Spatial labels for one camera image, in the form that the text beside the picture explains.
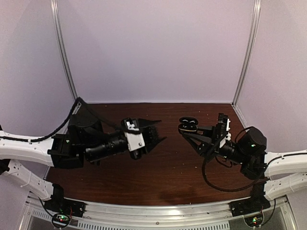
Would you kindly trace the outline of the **black charging case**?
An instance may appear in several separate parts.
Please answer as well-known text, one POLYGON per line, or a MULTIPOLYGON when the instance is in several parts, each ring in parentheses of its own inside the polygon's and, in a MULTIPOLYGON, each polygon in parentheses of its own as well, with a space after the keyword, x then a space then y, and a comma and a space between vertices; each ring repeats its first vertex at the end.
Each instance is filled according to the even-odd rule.
POLYGON ((178 131, 182 133, 196 133, 198 130, 198 120, 191 116, 183 116, 179 119, 178 131))

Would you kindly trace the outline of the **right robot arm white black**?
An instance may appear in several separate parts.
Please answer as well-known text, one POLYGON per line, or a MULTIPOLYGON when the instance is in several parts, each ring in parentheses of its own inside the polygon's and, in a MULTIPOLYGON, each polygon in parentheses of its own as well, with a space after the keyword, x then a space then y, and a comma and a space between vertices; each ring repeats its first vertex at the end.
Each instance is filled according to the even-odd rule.
POLYGON ((257 211, 264 204, 264 197, 271 201, 293 194, 307 187, 307 152, 266 151, 267 139, 255 127, 243 130, 240 140, 231 140, 228 125, 203 126, 180 124, 182 137, 204 158, 202 176, 206 184, 222 192, 246 190, 262 180, 260 193, 246 200, 249 211, 257 211), (240 166, 240 172, 252 182, 240 188, 221 188, 211 183, 206 173, 207 164, 214 158, 223 158, 231 166, 240 166))

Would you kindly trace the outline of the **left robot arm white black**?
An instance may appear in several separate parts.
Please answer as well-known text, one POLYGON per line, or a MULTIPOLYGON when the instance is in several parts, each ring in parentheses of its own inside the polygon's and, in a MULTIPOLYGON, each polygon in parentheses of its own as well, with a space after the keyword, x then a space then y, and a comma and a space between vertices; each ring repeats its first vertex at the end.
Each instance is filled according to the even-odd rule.
POLYGON ((41 200, 50 202, 59 213, 69 209, 64 190, 25 168, 21 161, 31 161, 58 169, 76 169, 84 161, 98 163, 111 155, 128 152, 138 160, 151 152, 164 138, 158 120, 126 118, 120 126, 100 117, 91 108, 85 114, 70 112, 63 125, 67 134, 57 130, 44 137, 27 137, 0 132, 0 173, 29 189, 41 200))

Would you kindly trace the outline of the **right circuit board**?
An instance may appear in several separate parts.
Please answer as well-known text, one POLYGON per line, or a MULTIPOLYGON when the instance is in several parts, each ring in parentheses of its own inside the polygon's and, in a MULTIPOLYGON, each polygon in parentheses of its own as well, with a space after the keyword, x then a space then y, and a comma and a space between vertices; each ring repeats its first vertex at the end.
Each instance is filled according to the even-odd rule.
POLYGON ((256 214, 256 215, 251 215, 251 216, 246 216, 244 217, 244 221, 247 226, 253 228, 253 227, 258 227, 263 223, 263 215, 262 214, 256 214))

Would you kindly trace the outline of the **circuit board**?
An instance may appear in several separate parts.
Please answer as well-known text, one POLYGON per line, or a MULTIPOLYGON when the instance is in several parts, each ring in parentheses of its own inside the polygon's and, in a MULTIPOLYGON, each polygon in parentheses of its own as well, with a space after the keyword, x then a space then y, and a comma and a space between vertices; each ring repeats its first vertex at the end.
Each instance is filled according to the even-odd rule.
POLYGON ((244 217, 244 221, 247 226, 253 228, 253 227, 258 227, 263 223, 263 215, 262 214, 256 214, 256 215, 251 215, 251 216, 246 216, 244 217))
POLYGON ((51 219, 51 223, 54 225, 54 227, 56 228, 64 228, 67 227, 69 225, 71 221, 71 217, 61 214, 61 213, 57 213, 55 215, 53 215, 52 219, 51 219))

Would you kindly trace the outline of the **left circuit board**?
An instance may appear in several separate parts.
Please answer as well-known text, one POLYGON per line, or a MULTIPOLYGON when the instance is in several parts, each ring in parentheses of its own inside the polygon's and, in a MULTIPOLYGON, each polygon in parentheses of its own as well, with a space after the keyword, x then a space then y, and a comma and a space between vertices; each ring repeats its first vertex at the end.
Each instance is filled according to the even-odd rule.
POLYGON ((54 227, 56 228, 64 228, 67 227, 69 225, 71 221, 71 217, 61 214, 61 213, 57 213, 55 215, 53 215, 52 219, 51 219, 51 223, 54 225, 54 227))

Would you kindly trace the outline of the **front aluminium rail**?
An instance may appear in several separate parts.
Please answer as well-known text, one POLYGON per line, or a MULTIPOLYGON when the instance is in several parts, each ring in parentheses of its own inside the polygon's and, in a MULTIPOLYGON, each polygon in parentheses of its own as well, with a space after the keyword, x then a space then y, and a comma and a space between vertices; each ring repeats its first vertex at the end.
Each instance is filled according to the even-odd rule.
MULTIPOLYGON (((297 230, 290 203, 286 197, 276 199, 272 207, 262 211, 261 228, 247 224, 253 214, 234 216, 230 202, 176 206, 124 206, 86 202, 83 217, 72 217, 64 230, 297 230)), ((33 193, 29 193, 18 230, 56 230, 33 193)))

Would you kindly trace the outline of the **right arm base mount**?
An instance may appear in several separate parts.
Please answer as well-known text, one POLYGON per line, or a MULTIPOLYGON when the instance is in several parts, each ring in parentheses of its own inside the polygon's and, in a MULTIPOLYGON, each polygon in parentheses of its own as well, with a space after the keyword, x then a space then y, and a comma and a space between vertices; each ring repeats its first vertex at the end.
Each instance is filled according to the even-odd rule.
POLYGON ((265 184, 266 182, 261 182, 253 185, 249 198, 230 202, 229 207, 232 213, 232 217, 260 212, 264 209, 270 208, 270 201, 264 197, 265 184))

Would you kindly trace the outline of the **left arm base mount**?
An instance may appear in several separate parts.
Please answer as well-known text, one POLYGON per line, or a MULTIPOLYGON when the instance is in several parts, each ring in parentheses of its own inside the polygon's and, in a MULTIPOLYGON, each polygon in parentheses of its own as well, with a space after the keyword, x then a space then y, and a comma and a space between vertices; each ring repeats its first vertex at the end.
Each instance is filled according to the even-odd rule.
POLYGON ((85 203, 64 197, 64 189, 59 184, 53 184, 53 193, 50 199, 44 202, 44 208, 56 213, 72 215, 82 218, 85 211, 85 203))

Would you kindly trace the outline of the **right aluminium frame post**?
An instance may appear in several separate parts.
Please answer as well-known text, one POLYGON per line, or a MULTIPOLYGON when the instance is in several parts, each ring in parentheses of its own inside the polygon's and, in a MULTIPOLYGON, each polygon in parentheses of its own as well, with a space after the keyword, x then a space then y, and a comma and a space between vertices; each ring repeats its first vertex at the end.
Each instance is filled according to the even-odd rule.
POLYGON ((244 81, 245 81, 245 78, 248 72, 248 67, 250 64, 252 51, 253 51, 253 47, 254 47, 257 32, 258 32, 260 14, 261 14, 261 0, 254 0, 253 11, 252 11, 252 16, 251 16, 251 24, 250 24, 250 30, 249 30, 249 36, 248 36, 248 43, 246 47, 246 52, 245 52, 243 65, 241 68, 236 92, 235 92, 235 95, 232 101, 233 107, 235 107, 238 103, 240 94, 243 89, 243 84, 244 84, 244 81))

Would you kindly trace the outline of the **aluminium frame post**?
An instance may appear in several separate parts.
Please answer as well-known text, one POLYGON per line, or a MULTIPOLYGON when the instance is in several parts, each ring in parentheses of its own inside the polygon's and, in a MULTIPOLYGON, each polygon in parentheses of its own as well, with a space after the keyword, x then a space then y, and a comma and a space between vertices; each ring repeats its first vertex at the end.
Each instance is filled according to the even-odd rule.
POLYGON ((245 81, 245 78, 248 72, 248 67, 250 64, 252 51, 253 51, 253 47, 254 47, 257 32, 258 32, 260 14, 261 14, 261 0, 254 0, 253 11, 252 11, 252 16, 251 16, 251 24, 250 24, 250 30, 249 30, 249 36, 248 36, 248 43, 246 47, 246 52, 245 52, 243 65, 241 68, 236 92, 235 92, 235 95, 232 101, 233 107, 235 107, 238 103, 240 94, 243 89, 243 84, 244 84, 244 81, 245 81))
POLYGON ((55 26, 57 43, 59 46, 60 59, 63 65, 63 69, 64 69, 64 73, 65 73, 65 77, 68 83, 69 90, 71 92, 73 99, 75 100, 78 97, 78 94, 77 94, 76 87, 75 87, 75 84, 74 84, 74 81, 71 75, 71 69, 70 69, 69 60, 68 60, 68 56, 67 56, 67 52, 65 48, 64 37, 63 37, 61 22, 60 22, 58 1, 51 0, 50 6, 51 6, 52 17, 53 17, 54 26, 55 26))

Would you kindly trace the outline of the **left aluminium frame post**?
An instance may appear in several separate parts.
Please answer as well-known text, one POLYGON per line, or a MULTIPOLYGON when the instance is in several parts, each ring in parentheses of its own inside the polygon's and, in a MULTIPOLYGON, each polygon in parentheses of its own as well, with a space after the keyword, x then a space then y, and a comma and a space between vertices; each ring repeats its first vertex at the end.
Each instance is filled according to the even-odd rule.
POLYGON ((50 6, 51 6, 52 17, 53 17, 54 26, 55 26, 57 43, 59 46, 60 59, 63 65, 63 69, 64 69, 64 73, 65 73, 65 77, 68 83, 69 90, 71 92, 73 99, 75 100, 78 97, 78 94, 77 94, 76 87, 75 87, 75 84, 74 84, 74 81, 71 75, 71 69, 70 69, 69 60, 68 60, 68 56, 67 56, 67 52, 65 48, 64 37, 63 37, 61 22, 60 22, 58 1, 51 0, 50 6))

